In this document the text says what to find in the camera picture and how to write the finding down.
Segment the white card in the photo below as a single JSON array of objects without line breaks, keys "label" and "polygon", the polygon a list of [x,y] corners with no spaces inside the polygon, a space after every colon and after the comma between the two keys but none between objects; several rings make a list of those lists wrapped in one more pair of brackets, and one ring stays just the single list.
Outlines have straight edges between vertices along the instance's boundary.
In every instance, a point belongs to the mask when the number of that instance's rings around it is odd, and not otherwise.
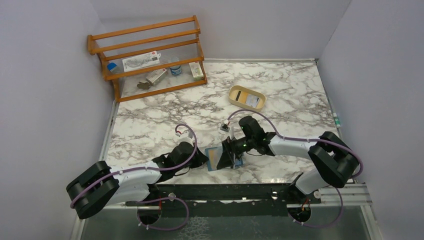
[{"label": "white card", "polygon": [[259,102],[260,98],[258,96],[249,94],[245,104],[249,107],[257,108]]}]

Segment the blue leather card holder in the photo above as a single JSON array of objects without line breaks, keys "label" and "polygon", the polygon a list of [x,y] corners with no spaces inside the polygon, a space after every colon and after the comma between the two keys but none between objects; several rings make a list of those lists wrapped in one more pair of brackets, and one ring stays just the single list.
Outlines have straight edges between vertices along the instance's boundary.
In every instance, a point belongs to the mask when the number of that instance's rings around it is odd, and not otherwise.
[{"label": "blue leather card holder", "polygon": [[228,152],[223,150],[221,146],[208,147],[204,151],[208,158],[206,164],[209,172],[228,168],[235,169],[244,165],[243,155],[241,158],[234,158],[231,160]]}]

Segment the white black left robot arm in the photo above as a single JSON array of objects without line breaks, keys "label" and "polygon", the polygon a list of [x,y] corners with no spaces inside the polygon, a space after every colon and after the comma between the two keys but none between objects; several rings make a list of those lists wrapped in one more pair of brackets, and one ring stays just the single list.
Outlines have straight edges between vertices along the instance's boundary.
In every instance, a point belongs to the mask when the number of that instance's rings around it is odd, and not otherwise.
[{"label": "white black left robot arm", "polygon": [[87,219],[105,206],[143,201],[155,184],[175,177],[180,170],[203,166],[208,157],[189,142],[179,143],[171,152],[130,168],[111,167],[97,161],[66,186],[70,207],[79,219]]}]

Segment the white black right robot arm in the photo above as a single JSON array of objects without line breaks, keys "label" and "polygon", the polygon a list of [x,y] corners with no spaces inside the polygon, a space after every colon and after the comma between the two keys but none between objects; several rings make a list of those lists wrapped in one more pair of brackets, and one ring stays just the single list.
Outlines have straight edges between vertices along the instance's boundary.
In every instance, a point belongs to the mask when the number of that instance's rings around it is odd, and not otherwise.
[{"label": "white black right robot arm", "polygon": [[229,136],[222,141],[218,170],[233,167],[250,150],[266,156],[308,159],[315,168],[299,175],[290,186],[293,193],[306,196],[327,186],[343,188],[362,168],[358,157],[333,132],[326,131],[317,138],[282,136],[276,131],[265,132],[252,116],[243,117],[238,124],[244,137]]}]

